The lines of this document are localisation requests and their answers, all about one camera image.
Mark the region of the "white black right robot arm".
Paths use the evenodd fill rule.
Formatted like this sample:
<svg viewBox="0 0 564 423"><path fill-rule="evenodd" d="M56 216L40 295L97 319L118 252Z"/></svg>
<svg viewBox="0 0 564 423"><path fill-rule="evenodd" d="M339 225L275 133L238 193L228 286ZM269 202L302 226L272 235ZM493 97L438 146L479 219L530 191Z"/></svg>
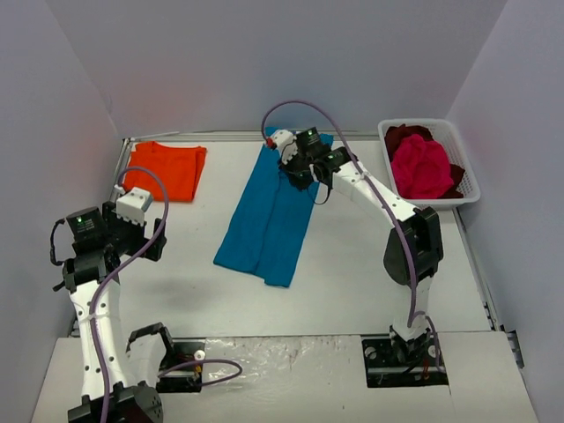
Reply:
<svg viewBox="0 0 564 423"><path fill-rule="evenodd" d="M319 182L347 197L371 218L390 226L383 267L396 284L397 305L390 326L390 350L403 364L414 362L432 334L428 296L444 257L438 213L398 197L371 175L349 145L332 148L317 129L276 130L266 145L278 153L278 167L298 190Z"/></svg>

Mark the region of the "folded orange t shirt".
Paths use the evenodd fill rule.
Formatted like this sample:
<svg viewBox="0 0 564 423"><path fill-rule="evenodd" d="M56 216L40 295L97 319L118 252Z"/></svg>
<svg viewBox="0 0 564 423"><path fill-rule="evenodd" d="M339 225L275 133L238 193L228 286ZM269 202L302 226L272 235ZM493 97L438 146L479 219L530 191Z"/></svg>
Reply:
<svg viewBox="0 0 564 423"><path fill-rule="evenodd" d="M156 141L142 143L130 155L129 167L142 167L164 184L170 202L192 203L206 160L207 149L170 147Z"/></svg>

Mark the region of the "pink magenta t shirt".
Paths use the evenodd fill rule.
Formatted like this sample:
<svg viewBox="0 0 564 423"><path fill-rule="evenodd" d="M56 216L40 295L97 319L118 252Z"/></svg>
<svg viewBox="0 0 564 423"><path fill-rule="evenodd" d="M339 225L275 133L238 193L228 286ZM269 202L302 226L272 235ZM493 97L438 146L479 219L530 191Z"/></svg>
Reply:
<svg viewBox="0 0 564 423"><path fill-rule="evenodd" d="M404 137L393 154L391 169L397 191L408 199L438 199L454 186L443 147L419 134Z"/></svg>

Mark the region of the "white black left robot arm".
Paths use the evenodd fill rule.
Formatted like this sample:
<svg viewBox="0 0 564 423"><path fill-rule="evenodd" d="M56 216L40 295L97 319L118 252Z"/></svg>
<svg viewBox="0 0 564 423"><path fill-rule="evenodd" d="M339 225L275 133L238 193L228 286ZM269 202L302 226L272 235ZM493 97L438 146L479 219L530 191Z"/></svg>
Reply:
<svg viewBox="0 0 564 423"><path fill-rule="evenodd" d="M55 290L66 289L78 320L83 383L79 405L69 422L161 422L163 405L156 389L159 368L177 358L177 346L163 323L122 334L120 271L136 258L160 260L167 239L164 219L155 219L145 238L148 194L107 201L75 211L58 225L73 235L74 257L53 258L63 268Z"/></svg>

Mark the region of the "teal blue t shirt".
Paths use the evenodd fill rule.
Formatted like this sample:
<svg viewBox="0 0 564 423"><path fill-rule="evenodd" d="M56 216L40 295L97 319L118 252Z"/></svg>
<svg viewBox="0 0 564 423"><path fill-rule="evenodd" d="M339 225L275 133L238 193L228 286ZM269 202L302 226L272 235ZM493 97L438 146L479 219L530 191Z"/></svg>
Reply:
<svg viewBox="0 0 564 423"><path fill-rule="evenodd" d="M297 190L278 169L278 153L263 146L213 263L289 287L319 188Z"/></svg>

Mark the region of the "dark maroon t shirt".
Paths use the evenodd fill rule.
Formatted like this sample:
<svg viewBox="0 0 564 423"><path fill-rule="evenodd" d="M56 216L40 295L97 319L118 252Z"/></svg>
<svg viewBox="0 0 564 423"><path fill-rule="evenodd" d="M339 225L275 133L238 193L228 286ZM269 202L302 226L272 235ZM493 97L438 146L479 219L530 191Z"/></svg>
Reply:
<svg viewBox="0 0 564 423"><path fill-rule="evenodd" d="M384 136L384 143L390 160L390 166L391 166L393 154L395 153L396 149L399 147L401 140L404 137L409 137L410 135L413 134L419 134L425 140L431 140L431 139L434 140L434 136L432 135L431 131L423 126L419 126L419 125L407 126L405 124L402 124L400 126L392 126L388 128ZM450 160L449 163L450 163L451 176L454 180L454 186L438 199L458 199L463 196L462 192L458 190L458 187L464 178L465 170L458 165L452 164Z"/></svg>

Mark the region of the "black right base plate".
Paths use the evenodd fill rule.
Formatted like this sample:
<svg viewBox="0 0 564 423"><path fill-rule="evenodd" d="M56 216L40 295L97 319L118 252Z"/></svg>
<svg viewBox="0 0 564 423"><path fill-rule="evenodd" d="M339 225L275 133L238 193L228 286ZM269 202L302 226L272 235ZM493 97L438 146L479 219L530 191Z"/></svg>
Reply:
<svg viewBox="0 0 564 423"><path fill-rule="evenodd" d="M432 336L423 335L405 347L388 335L361 339L365 378L370 389L448 386L443 358Z"/></svg>

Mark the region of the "white plastic laundry basket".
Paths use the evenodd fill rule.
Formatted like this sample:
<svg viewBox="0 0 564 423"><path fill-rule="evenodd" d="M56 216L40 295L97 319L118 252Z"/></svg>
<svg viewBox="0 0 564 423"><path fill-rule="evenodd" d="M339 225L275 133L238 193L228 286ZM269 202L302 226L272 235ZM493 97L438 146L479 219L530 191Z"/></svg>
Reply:
<svg viewBox="0 0 564 423"><path fill-rule="evenodd" d="M380 138L382 140L382 149L384 154L384 162L386 168L390 175L390 182L392 189L400 196L397 191L396 183L391 172L390 160L388 157L387 149L384 143L384 136L388 128L392 126L400 126L405 124L407 126L419 125L429 129L434 136L434 140L437 141L448 154L449 160L452 164L458 165L465 170L464 178L458 187L458 190L462 192L463 196L458 199L407 199L407 201L416 204L417 206L424 207L426 205L431 205L436 209L452 209L456 208L462 204L475 203L480 198L480 190L476 180L476 177L471 168L471 163L464 150L461 138L459 137L458 131L455 126L444 120L435 118L404 118L404 119L388 119L379 122L378 131Z"/></svg>

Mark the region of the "white front cover board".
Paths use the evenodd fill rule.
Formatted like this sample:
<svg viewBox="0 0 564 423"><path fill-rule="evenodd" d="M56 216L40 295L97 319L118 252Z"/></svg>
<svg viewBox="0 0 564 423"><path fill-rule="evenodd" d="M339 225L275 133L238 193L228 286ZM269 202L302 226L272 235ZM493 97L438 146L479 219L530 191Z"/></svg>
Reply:
<svg viewBox="0 0 564 423"><path fill-rule="evenodd" d="M533 422L505 335L439 336L445 386L370 389L356 336L216 338L205 351L241 376L197 394L166 394L167 422Z"/></svg>

